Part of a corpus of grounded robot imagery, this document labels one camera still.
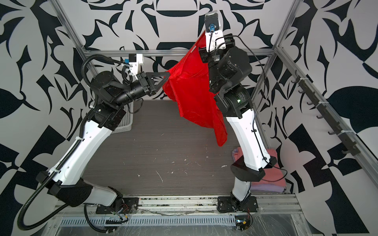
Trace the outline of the red t-shirt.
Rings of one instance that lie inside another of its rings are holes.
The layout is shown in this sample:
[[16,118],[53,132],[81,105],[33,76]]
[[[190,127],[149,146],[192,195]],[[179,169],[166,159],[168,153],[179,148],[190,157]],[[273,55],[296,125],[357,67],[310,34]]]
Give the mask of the red t-shirt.
[[223,115],[209,91],[209,69],[201,60],[199,49],[206,46],[203,33],[187,54],[168,72],[164,93],[177,102],[180,116],[201,127],[212,128],[218,146],[227,141]]

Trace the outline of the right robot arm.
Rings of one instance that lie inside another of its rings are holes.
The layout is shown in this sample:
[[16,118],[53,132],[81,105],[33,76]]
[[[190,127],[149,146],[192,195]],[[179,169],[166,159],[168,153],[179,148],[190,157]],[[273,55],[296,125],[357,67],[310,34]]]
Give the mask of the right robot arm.
[[233,35],[219,32],[205,34],[206,46],[199,50],[209,68],[210,92],[217,107],[231,125],[243,156],[235,160],[231,171],[235,176],[231,201],[237,206],[245,203],[252,182],[265,177],[265,168],[273,168],[277,159],[264,146],[256,124],[256,112],[250,93],[241,82],[252,72],[248,53],[235,45]]

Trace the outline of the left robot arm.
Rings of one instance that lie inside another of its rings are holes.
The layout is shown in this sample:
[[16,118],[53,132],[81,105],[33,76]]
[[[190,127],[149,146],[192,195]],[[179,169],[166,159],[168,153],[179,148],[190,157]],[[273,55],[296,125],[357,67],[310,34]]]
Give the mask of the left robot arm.
[[99,73],[90,85],[99,104],[83,119],[79,136],[65,156],[49,171],[37,176],[39,182],[47,182],[48,193],[71,207],[116,204],[121,197],[119,192],[91,184],[82,179],[82,174],[100,145],[120,124],[126,114],[124,107],[156,94],[169,76],[168,72],[142,72],[137,74],[136,81],[125,85],[110,71]]

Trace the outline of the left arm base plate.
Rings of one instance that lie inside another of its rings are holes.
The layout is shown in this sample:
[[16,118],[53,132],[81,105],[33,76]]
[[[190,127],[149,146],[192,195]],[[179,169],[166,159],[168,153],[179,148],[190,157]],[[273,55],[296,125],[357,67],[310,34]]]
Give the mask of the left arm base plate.
[[116,199],[110,206],[98,205],[96,214],[113,214],[115,212],[119,214],[133,213],[138,209],[139,198],[138,197],[126,197],[123,199]]

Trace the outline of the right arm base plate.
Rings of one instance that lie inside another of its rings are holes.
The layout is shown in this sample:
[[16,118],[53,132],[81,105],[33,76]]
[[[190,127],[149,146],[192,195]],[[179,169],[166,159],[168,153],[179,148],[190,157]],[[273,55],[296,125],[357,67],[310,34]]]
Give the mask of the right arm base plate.
[[217,210],[220,213],[228,212],[257,212],[258,203],[255,196],[249,195],[243,201],[239,201],[233,195],[217,198]]

